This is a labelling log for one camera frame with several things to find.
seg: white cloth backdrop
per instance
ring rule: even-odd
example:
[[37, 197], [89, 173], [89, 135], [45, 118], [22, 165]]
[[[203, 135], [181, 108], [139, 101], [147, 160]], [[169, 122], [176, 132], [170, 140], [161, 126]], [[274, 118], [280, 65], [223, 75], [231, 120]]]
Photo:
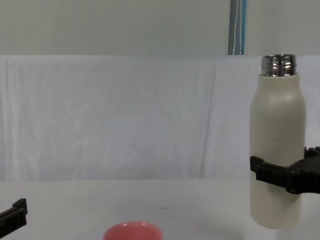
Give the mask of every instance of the white cloth backdrop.
[[[298, 58], [320, 145], [320, 56]], [[247, 178], [260, 57], [1, 56], [0, 179]]]

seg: white table surface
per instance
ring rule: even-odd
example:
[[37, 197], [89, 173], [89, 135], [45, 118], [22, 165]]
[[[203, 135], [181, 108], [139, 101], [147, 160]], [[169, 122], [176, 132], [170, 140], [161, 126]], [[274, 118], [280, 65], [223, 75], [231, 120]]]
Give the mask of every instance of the white table surface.
[[27, 199], [27, 226], [6, 240], [102, 240], [111, 226], [143, 220], [165, 240], [319, 240], [320, 195], [303, 197], [295, 230], [258, 226], [247, 180], [0, 182], [0, 211]]

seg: white water bottle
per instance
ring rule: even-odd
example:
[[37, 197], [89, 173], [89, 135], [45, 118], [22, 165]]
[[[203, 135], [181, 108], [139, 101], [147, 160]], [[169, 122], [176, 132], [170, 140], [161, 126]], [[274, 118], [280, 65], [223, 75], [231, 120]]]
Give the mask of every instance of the white water bottle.
[[[294, 55], [267, 55], [250, 109], [250, 156], [288, 167], [304, 158], [306, 107]], [[270, 229], [292, 229], [301, 215], [301, 195], [257, 181], [250, 172], [253, 219]]]

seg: red cup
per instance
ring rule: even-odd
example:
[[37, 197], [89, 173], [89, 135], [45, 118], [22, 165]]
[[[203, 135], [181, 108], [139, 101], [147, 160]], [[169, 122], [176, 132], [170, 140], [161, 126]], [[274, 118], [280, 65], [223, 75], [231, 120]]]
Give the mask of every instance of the red cup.
[[128, 221], [109, 228], [103, 240], [163, 240], [163, 235], [156, 225], [145, 221]]

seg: bottle neck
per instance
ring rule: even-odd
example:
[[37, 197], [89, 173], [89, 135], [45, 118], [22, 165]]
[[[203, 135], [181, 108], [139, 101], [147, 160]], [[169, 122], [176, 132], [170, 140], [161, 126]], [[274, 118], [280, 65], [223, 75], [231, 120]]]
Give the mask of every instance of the bottle neck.
[[291, 76], [263, 76], [259, 75], [258, 89], [259, 88], [297, 88], [300, 89], [299, 74]]

